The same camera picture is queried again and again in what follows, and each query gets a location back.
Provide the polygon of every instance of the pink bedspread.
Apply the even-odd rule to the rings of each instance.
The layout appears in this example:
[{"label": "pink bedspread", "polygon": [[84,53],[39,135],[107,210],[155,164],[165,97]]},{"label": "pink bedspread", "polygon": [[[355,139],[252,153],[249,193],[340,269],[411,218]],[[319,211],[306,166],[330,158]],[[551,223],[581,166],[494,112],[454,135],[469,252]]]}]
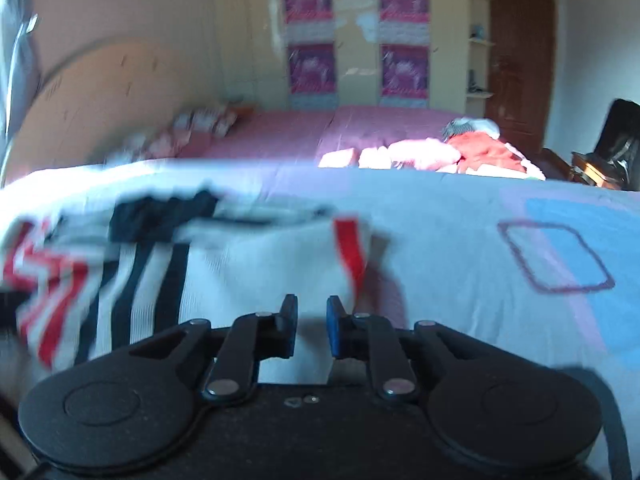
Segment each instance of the pink bedspread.
[{"label": "pink bedspread", "polygon": [[264,112],[236,124],[224,139],[193,134],[178,158],[314,160],[334,112]]},{"label": "pink bedspread", "polygon": [[390,146],[405,139],[442,138],[442,130],[460,114],[441,110],[345,106],[322,136],[318,158],[325,153]]}]

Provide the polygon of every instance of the pillow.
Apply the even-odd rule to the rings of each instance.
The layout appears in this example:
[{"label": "pillow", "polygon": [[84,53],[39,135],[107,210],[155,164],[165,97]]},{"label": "pillow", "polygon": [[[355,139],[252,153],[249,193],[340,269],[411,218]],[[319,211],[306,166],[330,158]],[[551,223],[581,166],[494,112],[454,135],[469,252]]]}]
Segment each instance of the pillow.
[{"label": "pillow", "polygon": [[358,166],[369,170],[390,170],[392,166],[391,157],[385,146],[379,148],[365,148],[360,153]]},{"label": "pillow", "polygon": [[168,128],[161,130],[151,139],[143,134],[130,136],[123,146],[110,153],[104,164],[108,168],[124,166],[140,160],[155,160],[157,158],[175,158],[178,153],[189,143],[191,132],[188,130],[176,130]]},{"label": "pillow", "polygon": [[221,139],[226,136],[237,118],[236,113],[226,106],[196,108],[178,115],[174,120],[174,128],[213,134],[215,138]]},{"label": "pillow", "polygon": [[318,164],[318,168],[346,168],[355,164],[358,157],[359,153],[354,148],[325,153]]}]

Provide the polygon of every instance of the wall shelf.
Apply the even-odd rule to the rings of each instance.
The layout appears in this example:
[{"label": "wall shelf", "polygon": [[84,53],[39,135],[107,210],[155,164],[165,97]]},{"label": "wall shelf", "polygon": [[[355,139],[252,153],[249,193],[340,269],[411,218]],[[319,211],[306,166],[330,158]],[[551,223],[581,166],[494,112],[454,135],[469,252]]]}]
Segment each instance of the wall shelf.
[{"label": "wall shelf", "polygon": [[492,41],[480,40],[478,38],[469,38],[469,43],[476,44],[476,45],[482,45],[482,46],[494,46],[495,45],[495,43],[493,43]]},{"label": "wall shelf", "polygon": [[492,92],[467,92],[467,99],[488,99],[493,97],[494,94]]}]

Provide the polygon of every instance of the white bedsheet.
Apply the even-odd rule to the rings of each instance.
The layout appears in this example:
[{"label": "white bedsheet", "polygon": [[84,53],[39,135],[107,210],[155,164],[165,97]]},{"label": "white bedsheet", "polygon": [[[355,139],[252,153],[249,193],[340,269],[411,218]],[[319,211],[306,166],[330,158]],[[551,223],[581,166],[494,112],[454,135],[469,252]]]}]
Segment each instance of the white bedsheet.
[{"label": "white bedsheet", "polygon": [[[396,287],[384,314],[404,326],[434,319],[540,364],[576,368],[606,397],[600,377],[616,401],[604,409],[614,452],[608,460],[601,435],[590,465],[609,477],[611,462],[614,478],[630,478],[628,449],[640,473],[640,194],[416,171],[155,161],[32,174],[0,191],[0,230],[19,214],[203,187],[291,195],[369,219],[388,241],[380,271]],[[521,220],[556,226],[511,225],[507,237],[498,228]],[[563,286],[582,290],[553,290]]]}]

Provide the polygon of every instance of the folded clothes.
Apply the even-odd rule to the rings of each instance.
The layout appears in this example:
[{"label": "folded clothes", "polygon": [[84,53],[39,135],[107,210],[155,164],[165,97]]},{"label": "folded clothes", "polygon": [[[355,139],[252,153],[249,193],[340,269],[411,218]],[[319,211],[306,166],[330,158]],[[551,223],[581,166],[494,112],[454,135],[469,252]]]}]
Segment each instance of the folded clothes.
[{"label": "folded clothes", "polygon": [[392,163],[389,151],[385,146],[365,148],[360,154],[358,165],[370,170],[390,170]]},{"label": "folded clothes", "polygon": [[490,164],[481,164],[478,170],[472,170],[471,168],[466,168],[465,171],[468,175],[477,175],[477,176],[501,176],[503,178],[529,178],[526,173],[521,173],[519,171],[507,170],[506,168],[498,168],[497,166],[491,166]]},{"label": "folded clothes", "polygon": [[438,139],[401,140],[389,146],[392,162],[413,166],[416,170],[437,171],[460,160],[460,152]]},{"label": "folded clothes", "polygon": [[325,153],[318,164],[318,168],[346,168],[358,160],[358,152],[354,148],[338,152]]},{"label": "folded clothes", "polygon": [[458,165],[457,164],[449,164],[448,166],[443,166],[439,170],[436,170],[437,173],[457,173]]},{"label": "folded clothes", "polygon": [[542,173],[542,170],[540,170],[539,167],[537,167],[533,162],[531,162],[527,157],[525,157],[520,152],[520,150],[518,150],[516,147],[512,146],[508,142],[505,142],[504,145],[507,148],[507,150],[515,154],[520,159],[520,163],[522,167],[525,169],[525,171],[527,172],[528,176],[530,176],[531,178],[536,178],[538,180],[546,180],[546,176],[544,173]]},{"label": "folded clothes", "polygon": [[502,142],[492,139],[484,132],[467,132],[452,137],[447,144],[456,148],[462,155],[458,163],[459,173],[465,173],[467,168],[477,171],[482,164],[527,173],[514,153]]}]

